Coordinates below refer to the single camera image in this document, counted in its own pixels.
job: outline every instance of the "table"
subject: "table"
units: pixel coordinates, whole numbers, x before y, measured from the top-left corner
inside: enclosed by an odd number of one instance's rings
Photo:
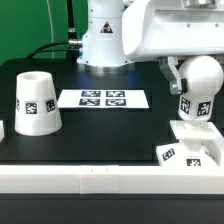
[[[62,109],[63,127],[41,137],[14,130],[16,75],[47,71],[56,95],[62,89],[144,90],[150,109]],[[0,67],[0,120],[6,137],[0,165],[158,166],[156,146],[175,142],[169,121],[179,119],[158,62],[133,71],[96,75],[64,59],[14,59]],[[223,89],[211,121],[223,134]],[[223,195],[1,194],[2,223],[216,223],[223,218]]]

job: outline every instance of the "black cable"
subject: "black cable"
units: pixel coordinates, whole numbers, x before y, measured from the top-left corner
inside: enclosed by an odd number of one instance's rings
[[[53,42],[53,43],[50,43],[50,44],[43,45],[42,47],[37,48],[35,51],[41,51],[41,50],[49,48],[49,47],[54,47],[54,46],[58,46],[58,45],[66,45],[66,44],[69,44],[68,41]]]
[[[66,0],[67,14],[68,14],[68,39],[77,39],[77,33],[75,31],[75,23],[73,16],[72,0]]]
[[[59,52],[59,51],[63,51],[63,52],[66,52],[66,51],[69,51],[69,50],[45,50],[45,51],[34,51],[33,53],[29,54],[26,58],[27,59],[32,59],[33,56],[35,56],[36,54],[39,54],[39,53],[47,53],[47,52]]]

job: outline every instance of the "printed marker sheet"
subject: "printed marker sheet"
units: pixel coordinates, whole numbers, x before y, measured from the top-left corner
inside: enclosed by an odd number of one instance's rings
[[[62,90],[59,108],[149,108],[143,90]]]

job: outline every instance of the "white platform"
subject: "white platform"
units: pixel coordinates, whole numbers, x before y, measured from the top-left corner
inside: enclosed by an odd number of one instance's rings
[[[0,193],[224,194],[224,169],[0,166]]]

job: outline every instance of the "white cone-shaped cup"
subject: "white cone-shaped cup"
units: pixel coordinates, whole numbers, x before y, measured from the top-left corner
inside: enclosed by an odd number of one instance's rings
[[[33,71],[17,76],[15,130],[22,135],[40,136],[62,126],[52,76]]]

